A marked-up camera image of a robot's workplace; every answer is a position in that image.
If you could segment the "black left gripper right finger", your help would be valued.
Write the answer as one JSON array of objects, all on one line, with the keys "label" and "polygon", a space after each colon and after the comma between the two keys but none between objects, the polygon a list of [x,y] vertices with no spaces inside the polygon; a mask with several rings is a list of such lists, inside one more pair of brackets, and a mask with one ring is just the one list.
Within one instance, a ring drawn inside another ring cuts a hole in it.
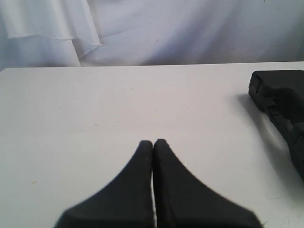
[{"label": "black left gripper right finger", "polygon": [[159,228],[260,228],[256,215],[200,182],[165,139],[152,155],[153,188]]}]

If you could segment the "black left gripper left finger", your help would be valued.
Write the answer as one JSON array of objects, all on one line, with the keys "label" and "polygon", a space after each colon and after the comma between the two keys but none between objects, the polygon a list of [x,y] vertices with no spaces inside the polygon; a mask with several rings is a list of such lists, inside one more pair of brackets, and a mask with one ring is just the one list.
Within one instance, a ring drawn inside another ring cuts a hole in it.
[{"label": "black left gripper left finger", "polygon": [[141,141],[121,172],[103,189],[67,209],[57,228],[153,228],[152,150]]}]

